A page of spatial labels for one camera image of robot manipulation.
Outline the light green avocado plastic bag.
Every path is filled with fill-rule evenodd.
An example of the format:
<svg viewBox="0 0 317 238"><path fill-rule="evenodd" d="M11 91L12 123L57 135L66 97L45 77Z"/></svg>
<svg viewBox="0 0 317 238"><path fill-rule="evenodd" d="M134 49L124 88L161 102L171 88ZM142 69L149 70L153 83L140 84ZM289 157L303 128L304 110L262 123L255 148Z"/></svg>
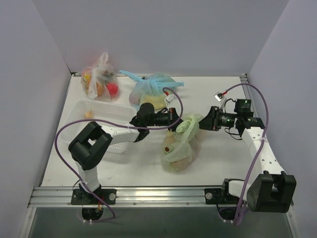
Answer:
<svg viewBox="0 0 317 238"><path fill-rule="evenodd" d="M165 171L180 172L198 157L203 140L203 131L199 129L202 119L201 114L184 114L183 122L176 127L176 131L166 133L160 156Z"/></svg>

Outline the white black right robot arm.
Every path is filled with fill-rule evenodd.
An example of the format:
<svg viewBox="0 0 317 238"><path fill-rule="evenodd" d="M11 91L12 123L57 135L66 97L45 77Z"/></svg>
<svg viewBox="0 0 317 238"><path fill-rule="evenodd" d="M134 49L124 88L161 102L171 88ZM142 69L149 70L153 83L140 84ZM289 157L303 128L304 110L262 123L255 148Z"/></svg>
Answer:
<svg viewBox="0 0 317 238"><path fill-rule="evenodd" d="M246 143L256 159L248 182L226 178L221 188L205 189L211 198L207 204L238 204L241 191L243 201L253 212L286 213L292 202L296 179L288 175L277 161L266 138L266 125L254 117L250 99L238 99L233 113L226 113L212 106L205 118L199 122L203 130L219 131L221 128L236 128L240 138Z"/></svg>

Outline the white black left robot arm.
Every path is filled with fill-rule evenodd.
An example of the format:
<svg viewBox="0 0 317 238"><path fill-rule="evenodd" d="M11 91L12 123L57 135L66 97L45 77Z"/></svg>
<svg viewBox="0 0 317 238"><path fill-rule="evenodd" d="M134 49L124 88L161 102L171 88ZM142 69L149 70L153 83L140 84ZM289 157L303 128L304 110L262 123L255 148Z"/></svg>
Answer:
<svg viewBox="0 0 317 238"><path fill-rule="evenodd" d="M132 120L126 124L108 122L110 127L102 128L98 124L101 120L88 120L89 123L71 141L68 150L72 159L76 162L83 199L94 204L100 199L101 185L98 180L97 165L102 160L109 146L126 142L142 141L150 133L150 130L170 129L175 130L181 123L183 106L180 114L176 108L170 108L166 112L155 112L150 103L144 103L139 108Z"/></svg>

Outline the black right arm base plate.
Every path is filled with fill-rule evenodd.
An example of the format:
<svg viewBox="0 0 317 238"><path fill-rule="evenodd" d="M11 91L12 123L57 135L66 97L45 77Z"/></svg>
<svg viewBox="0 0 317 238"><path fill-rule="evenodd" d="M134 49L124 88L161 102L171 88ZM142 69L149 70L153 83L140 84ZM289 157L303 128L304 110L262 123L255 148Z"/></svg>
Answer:
<svg viewBox="0 0 317 238"><path fill-rule="evenodd" d="M222 191L221 188L205 188L205 203L207 205L235 205L239 198Z"/></svg>

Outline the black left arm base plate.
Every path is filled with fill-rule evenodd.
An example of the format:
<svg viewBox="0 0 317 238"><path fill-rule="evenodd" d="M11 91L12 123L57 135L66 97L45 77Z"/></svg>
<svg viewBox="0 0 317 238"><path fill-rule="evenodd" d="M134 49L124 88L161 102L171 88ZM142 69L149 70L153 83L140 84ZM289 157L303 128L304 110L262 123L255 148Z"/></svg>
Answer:
<svg viewBox="0 0 317 238"><path fill-rule="evenodd" d="M116 202L116 189L98 188L95 191L96 196L102 199L108 205ZM83 188L76 188L72 192L71 205L100 205L101 202L91 193L86 192Z"/></svg>

